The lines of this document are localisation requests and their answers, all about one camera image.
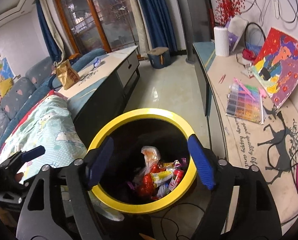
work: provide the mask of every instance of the blue sofa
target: blue sofa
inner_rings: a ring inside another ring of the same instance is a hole
[[[92,50],[83,55],[72,67],[79,72],[96,57],[105,53],[103,49]],[[21,77],[2,98],[0,104],[0,150],[27,112],[50,90],[61,86],[56,75],[51,75],[52,66],[51,58],[46,57],[30,68],[25,77]]]

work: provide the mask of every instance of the glass pane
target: glass pane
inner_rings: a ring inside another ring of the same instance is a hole
[[[130,0],[93,0],[112,51],[139,41]]]
[[[86,54],[103,48],[87,0],[61,0],[61,6],[79,51]]]

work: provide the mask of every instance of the blue storage bin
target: blue storage bin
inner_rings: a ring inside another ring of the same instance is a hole
[[[156,69],[161,69],[171,64],[169,49],[166,47],[157,47],[148,52],[148,57],[151,66]]]

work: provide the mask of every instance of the tile floor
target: tile floor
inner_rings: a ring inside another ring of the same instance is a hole
[[[173,63],[163,69],[154,69],[149,61],[141,61],[139,66],[140,79],[125,108],[125,112],[153,107],[172,111],[182,116],[192,126],[197,137],[205,147],[209,147],[207,120],[202,114],[202,101],[194,66],[185,62],[186,56],[173,58]],[[206,209],[210,192],[196,179],[188,192],[173,206],[179,203],[193,203]],[[162,217],[167,209],[152,214]],[[203,212],[199,208],[182,204],[173,208],[166,218],[179,225],[180,235],[191,237]],[[153,232],[156,240],[164,240],[160,219],[152,218]],[[175,240],[176,225],[168,220],[163,221],[167,240]]]

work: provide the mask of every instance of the table drawer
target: table drawer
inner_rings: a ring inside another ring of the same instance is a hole
[[[136,52],[134,51],[117,70],[123,87],[125,87],[125,85],[127,84],[127,82],[129,81],[129,79],[131,78],[132,74],[138,66],[139,60],[137,58]]]

